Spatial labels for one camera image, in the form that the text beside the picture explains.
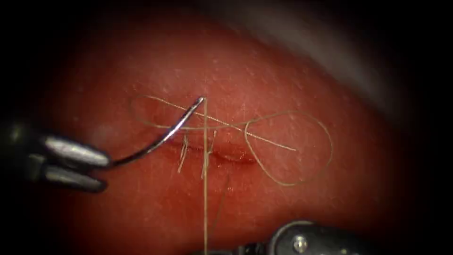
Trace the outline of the right arm needle driver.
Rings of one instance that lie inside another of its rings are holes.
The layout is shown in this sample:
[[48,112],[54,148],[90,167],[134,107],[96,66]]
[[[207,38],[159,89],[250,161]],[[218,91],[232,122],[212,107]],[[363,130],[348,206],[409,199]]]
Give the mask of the right arm needle driver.
[[296,220],[279,227],[266,244],[267,255],[389,255],[346,230]]

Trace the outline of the left arm needle driver jaw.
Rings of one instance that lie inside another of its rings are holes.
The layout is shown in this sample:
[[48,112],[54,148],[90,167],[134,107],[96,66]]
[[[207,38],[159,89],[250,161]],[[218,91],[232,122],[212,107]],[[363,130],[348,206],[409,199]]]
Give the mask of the left arm needle driver jaw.
[[43,168],[42,180],[59,187],[88,193],[100,193],[107,187],[107,183],[103,180],[53,165]]
[[95,167],[110,164],[110,157],[106,153],[61,136],[45,136],[44,146],[55,156],[65,160]]

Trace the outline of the right arm needle driver jaw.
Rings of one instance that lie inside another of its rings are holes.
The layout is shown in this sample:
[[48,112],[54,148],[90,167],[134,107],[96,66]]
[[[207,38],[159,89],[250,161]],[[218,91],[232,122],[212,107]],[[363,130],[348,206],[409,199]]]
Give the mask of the right arm needle driver jaw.
[[192,255],[265,255],[265,246],[262,243],[250,243],[238,246],[230,250],[208,250],[197,251],[191,253]]

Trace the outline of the left arm needle driver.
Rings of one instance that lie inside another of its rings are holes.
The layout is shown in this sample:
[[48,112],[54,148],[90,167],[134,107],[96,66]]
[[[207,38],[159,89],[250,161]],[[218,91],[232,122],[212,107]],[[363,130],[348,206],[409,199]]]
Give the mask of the left arm needle driver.
[[0,122],[1,180],[45,182],[46,161],[37,129],[17,119]]

